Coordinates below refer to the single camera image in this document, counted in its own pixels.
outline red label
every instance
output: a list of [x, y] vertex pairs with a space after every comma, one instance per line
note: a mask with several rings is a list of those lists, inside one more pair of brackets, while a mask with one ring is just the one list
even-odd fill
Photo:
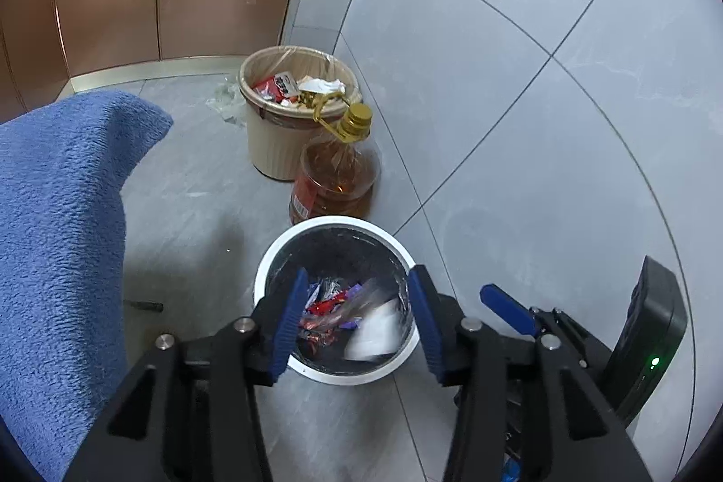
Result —
[[302, 219], [308, 219], [314, 208], [319, 186], [305, 174], [300, 174], [294, 182], [294, 190], [291, 192], [291, 206]]

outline blue fleece cloth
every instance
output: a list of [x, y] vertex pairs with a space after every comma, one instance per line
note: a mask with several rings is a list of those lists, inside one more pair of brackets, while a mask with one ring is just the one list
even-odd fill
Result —
[[99, 91], [0, 126], [0, 415], [48, 482], [125, 375], [120, 190], [172, 124]]

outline plastic bag on floor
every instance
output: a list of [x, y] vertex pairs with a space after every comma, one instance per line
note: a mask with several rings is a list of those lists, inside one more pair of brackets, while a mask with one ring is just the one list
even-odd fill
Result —
[[236, 126], [246, 126], [246, 99], [241, 94], [241, 87], [234, 76], [227, 76], [206, 105], [219, 113], [221, 118]]

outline white-rimmed trash can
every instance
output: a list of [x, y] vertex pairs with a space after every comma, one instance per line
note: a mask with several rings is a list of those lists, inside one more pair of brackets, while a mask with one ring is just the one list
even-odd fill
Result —
[[[249, 155], [259, 171], [276, 180], [294, 180], [299, 169], [301, 149], [321, 127], [314, 122], [313, 110], [285, 107], [264, 100], [254, 86], [270, 76], [290, 72], [300, 80], [341, 80], [349, 102], [362, 99], [357, 77], [346, 64], [323, 51], [301, 46], [275, 46], [251, 54], [241, 65], [239, 86], [246, 98], [246, 127]], [[340, 99], [330, 101], [322, 110], [327, 121], [339, 119], [346, 111]]]
[[293, 370], [317, 382], [366, 384], [391, 374], [419, 341], [406, 284], [413, 266], [409, 252], [376, 225], [347, 216], [316, 217], [287, 229], [270, 245], [256, 273], [254, 304], [284, 281], [293, 281], [301, 267], [310, 280], [331, 275], [363, 283], [374, 278], [395, 289], [401, 336], [396, 353], [373, 362], [337, 358], [320, 363], [296, 348], [288, 360]]

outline silver bolt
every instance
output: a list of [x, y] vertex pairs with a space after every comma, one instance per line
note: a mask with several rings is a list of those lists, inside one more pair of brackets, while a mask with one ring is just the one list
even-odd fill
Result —
[[546, 333], [545, 335], [540, 337], [540, 342], [542, 344], [542, 347], [550, 351], [556, 350], [560, 345], [562, 345], [559, 337], [557, 335], [553, 335], [552, 333]]
[[176, 343], [176, 338], [170, 333], [163, 333], [155, 338], [155, 347], [159, 350], [167, 350], [173, 347]]
[[241, 317], [234, 321], [234, 329], [239, 333], [248, 333], [256, 328], [256, 323], [251, 317]]
[[482, 322], [476, 317], [464, 317], [459, 324], [465, 331], [479, 331], [482, 329]]

